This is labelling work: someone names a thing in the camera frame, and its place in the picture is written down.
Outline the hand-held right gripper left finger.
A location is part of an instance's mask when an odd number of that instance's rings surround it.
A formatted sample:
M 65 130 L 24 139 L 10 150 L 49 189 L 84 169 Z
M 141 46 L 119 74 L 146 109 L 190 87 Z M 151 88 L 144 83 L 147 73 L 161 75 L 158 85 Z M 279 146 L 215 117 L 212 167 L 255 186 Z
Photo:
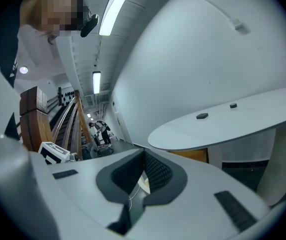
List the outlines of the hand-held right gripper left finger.
M 42 196 L 58 227 L 78 219 L 83 228 L 106 228 L 119 220 L 123 204 L 108 201 L 99 190 L 96 178 L 101 169 L 136 152 L 124 152 L 84 161 L 47 165 L 35 156 L 35 176 Z

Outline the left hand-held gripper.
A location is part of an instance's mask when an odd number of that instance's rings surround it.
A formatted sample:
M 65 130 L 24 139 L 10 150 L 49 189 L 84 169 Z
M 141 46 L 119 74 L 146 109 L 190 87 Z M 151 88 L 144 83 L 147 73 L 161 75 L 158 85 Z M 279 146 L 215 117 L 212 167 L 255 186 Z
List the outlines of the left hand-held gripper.
M 42 142 L 38 153 L 44 157 L 47 165 L 77 162 L 80 160 L 77 153 L 71 153 L 53 142 Z

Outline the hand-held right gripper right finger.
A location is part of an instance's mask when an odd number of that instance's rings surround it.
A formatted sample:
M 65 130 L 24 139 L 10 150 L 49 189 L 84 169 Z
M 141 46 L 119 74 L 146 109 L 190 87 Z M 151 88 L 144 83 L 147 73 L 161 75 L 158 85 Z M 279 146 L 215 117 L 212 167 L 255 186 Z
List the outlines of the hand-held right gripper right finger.
M 154 152 L 187 174 L 182 193 L 167 205 L 148 206 L 132 227 L 133 236 L 236 236 L 239 230 L 215 197 L 229 191 L 251 215 L 261 220 L 270 212 L 250 188 L 221 169 L 162 150 Z

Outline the white ribbed counter table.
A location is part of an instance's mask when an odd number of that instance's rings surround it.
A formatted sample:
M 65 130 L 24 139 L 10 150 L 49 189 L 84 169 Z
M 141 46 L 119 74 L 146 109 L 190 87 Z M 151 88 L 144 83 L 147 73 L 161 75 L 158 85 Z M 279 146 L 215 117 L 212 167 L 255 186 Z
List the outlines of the white ribbed counter table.
M 200 150 L 274 129 L 270 159 L 257 193 L 273 206 L 286 196 L 286 88 L 276 89 L 194 112 L 155 129 L 148 143 L 164 151 Z

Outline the brown wooden stair railing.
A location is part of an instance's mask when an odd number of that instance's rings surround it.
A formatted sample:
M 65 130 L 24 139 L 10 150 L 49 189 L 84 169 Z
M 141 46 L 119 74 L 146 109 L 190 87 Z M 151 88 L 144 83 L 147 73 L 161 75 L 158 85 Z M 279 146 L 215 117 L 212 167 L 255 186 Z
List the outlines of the brown wooden stair railing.
M 52 142 L 71 153 L 77 153 L 79 161 L 84 160 L 82 153 L 82 137 L 87 144 L 92 144 L 87 127 L 81 95 L 74 92 L 70 101 L 54 126 L 50 126 L 49 106 L 46 94 L 39 88 L 30 88 L 20 95 L 19 104 L 20 134 L 24 146 L 30 152 L 38 153 L 42 142 Z

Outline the person's black printed shirt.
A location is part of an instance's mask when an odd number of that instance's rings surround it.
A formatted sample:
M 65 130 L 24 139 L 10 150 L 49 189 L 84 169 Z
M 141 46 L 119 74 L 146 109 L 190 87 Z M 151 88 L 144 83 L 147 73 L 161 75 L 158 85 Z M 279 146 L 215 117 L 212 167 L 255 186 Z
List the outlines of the person's black printed shirt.
M 0 72 L 14 86 L 18 71 L 18 32 L 21 0 L 11 2 L 0 15 Z

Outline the black dotted wall panel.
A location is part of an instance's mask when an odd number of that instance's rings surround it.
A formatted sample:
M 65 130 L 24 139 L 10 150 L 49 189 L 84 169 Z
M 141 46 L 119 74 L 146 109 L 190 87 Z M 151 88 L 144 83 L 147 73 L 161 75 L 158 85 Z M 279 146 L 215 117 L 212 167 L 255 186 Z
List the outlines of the black dotted wall panel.
M 60 107 L 65 107 L 75 97 L 74 89 L 71 86 L 64 88 L 59 87 L 57 91 L 57 97 L 58 97 L 58 105 Z

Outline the white wall junction box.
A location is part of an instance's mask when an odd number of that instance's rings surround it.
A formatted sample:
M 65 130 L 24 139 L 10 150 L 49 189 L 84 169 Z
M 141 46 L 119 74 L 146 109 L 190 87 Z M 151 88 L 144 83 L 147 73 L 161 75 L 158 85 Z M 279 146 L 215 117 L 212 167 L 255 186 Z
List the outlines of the white wall junction box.
M 246 26 L 238 18 L 230 18 L 228 22 L 234 31 L 241 34 L 246 34 L 248 32 Z

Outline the white wall conduit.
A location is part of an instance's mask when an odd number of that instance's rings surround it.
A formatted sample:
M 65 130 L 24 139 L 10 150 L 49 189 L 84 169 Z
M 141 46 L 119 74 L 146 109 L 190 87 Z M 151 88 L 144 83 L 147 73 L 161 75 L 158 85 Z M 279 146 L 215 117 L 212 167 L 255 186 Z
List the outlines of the white wall conduit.
M 214 3 L 213 1 L 211 1 L 211 0 L 204 0 L 205 2 L 207 2 L 208 4 L 210 4 L 212 7 L 214 7 L 216 10 L 218 10 L 220 13 L 222 13 L 226 18 L 227 18 L 227 20 L 228 21 L 232 21 L 232 17 L 231 17 L 231 15 L 227 12 L 227 11 L 225 11 L 222 7 L 220 7 L 219 5 L 217 5 L 216 3 Z

